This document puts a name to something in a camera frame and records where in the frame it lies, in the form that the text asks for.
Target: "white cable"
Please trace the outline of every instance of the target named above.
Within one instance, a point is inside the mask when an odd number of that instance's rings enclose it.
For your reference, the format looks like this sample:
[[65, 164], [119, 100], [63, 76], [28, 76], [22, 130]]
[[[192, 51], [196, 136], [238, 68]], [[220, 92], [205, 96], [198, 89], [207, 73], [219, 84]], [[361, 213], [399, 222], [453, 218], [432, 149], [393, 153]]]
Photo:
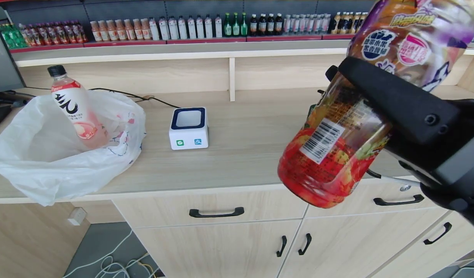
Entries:
[[465, 269], [474, 269], [474, 268], [473, 267], [463, 267], [463, 268], [459, 269], [457, 272], [455, 272], [455, 274], [453, 274], [452, 277], [450, 277], [450, 278], [455, 278], [458, 275], [458, 273], [460, 273], [460, 271], [465, 270]]
[[[117, 250], [117, 248], [119, 248], [119, 246], [120, 246], [122, 243], [124, 243], [124, 241], [126, 241], [126, 239], [127, 239], [128, 237], [130, 237], [131, 235], [132, 235], [132, 230], [131, 230], [131, 232], [130, 232], [110, 253], [104, 255], [103, 257], [101, 257], [100, 259], [98, 259], [98, 260], [96, 260], [96, 261], [94, 261], [94, 262], [92, 262], [92, 263], [85, 264], [85, 265], [83, 265], [83, 266], [80, 266], [80, 267], [75, 268], [73, 271], [71, 271], [69, 274], [63, 276], [62, 278], [67, 278], [69, 275], [71, 275], [72, 273], [74, 273], [76, 270], [82, 269], [82, 268], [85, 268], [85, 267], [89, 267], [89, 266], [91, 266], [91, 265], [93, 265], [93, 264], [96, 264], [96, 263], [99, 262], [99, 261], [102, 261], [102, 263], [101, 263], [101, 268], [102, 268], [102, 269], [100, 270], [100, 272], [99, 272], [98, 274], [96, 274], [95, 278], [103, 278], [103, 276], [105, 276], [106, 274], [114, 274], [112, 278], [115, 278], [115, 277], [117, 277], [117, 275], [119, 275], [119, 274], [121, 274], [121, 273], [124, 274], [124, 278], [131, 278], [131, 276], [129, 276], [129, 273], [127, 272], [127, 269], [128, 269], [129, 267], [135, 265], [136, 263], [138, 263], [140, 260], [142, 260], [142, 259], [144, 259], [145, 257], [147, 257], [148, 254], [143, 255], [142, 257], [140, 257], [140, 258], [137, 259], [137, 260], [130, 260], [129, 263], [127, 264], [127, 266], [125, 266], [125, 267], [122, 266], [122, 264], [113, 262], [113, 256], [112, 256], [112, 254]], [[107, 266], [104, 267], [104, 266], [103, 266], [103, 263], [105, 262], [106, 259], [110, 259], [111, 261], [110, 261], [110, 264], [108, 264]], [[118, 269], [118, 270], [116, 270], [116, 271], [110, 271], [110, 268], [111, 268], [112, 266], [114, 266], [114, 265], [119, 266], [120, 269]], [[148, 276], [147, 278], [151, 278], [151, 277], [156, 278], [156, 276], [155, 276], [154, 274], [155, 274], [156, 271], [158, 271], [158, 270], [160, 269], [160, 268], [157, 268], [155, 271], [153, 271], [153, 273], [151, 273], [151, 272], [147, 269], [147, 267], [145, 267], [145, 266], [143, 266], [143, 267], [144, 267], [144, 269], [146, 269], [147, 273], [149, 274], [149, 276]]]

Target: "drawer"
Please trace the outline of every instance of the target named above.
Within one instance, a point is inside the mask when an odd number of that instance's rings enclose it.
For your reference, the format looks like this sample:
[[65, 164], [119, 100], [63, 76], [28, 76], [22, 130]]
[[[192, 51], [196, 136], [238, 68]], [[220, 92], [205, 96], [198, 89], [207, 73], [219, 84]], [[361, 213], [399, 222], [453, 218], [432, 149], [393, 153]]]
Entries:
[[[409, 190], [401, 192], [401, 186], [403, 186], [401, 183], [387, 183], [374, 178], [362, 180], [357, 188], [355, 188], [354, 192], [345, 198], [341, 204], [330, 209], [310, 206], [307, 210], [306, 217], [402, 211], [438, 206], [425, 197], [420, 188], [412, 186]], [[375, 198], [380, 198], [381, 202], [392, 203], [392, 205], [378, 205], [374, 202]], [[400, 204], [401, 202], [410, 201], [413, 202], [409, 204]]]
[[133, 228], [297, 219], [304, 216], [307, 207], [306, 202], [287, 189], [119, 199], [113, 202]]

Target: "wall outlet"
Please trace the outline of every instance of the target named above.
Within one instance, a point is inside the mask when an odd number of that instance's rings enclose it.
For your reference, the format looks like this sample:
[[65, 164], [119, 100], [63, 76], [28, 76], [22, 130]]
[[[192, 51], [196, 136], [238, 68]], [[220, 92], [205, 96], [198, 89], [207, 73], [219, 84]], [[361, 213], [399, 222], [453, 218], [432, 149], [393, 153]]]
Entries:
[[83, 208], [75, 208], [73, 212], [71, 212], [67, 220], [69, 220], [69, 222], [71, 222], [73, 225], [79, 226], [81, 225], [85, 217], [86, 212]]

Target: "computer monitor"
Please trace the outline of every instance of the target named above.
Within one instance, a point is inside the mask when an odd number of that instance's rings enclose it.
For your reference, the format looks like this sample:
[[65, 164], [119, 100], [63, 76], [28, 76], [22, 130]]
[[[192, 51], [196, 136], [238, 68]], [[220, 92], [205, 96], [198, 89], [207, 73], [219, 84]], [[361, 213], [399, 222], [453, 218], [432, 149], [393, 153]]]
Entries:
[[0, 92], [24, 88], [25, 83], [12, 59], [7, 44], [0, 35]]

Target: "white plastic bag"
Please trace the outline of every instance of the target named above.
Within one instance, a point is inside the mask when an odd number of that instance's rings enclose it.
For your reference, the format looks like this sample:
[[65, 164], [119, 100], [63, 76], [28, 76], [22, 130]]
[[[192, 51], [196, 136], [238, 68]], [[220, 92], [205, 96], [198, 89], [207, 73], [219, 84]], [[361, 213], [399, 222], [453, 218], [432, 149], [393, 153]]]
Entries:
[[143, 109], [120, 93], [88, 92], [111, 138], [88, 150], [52, 95], [33, 98], [0, 135], [0, 174], [41, 205], [99, 190], [138, 158]]

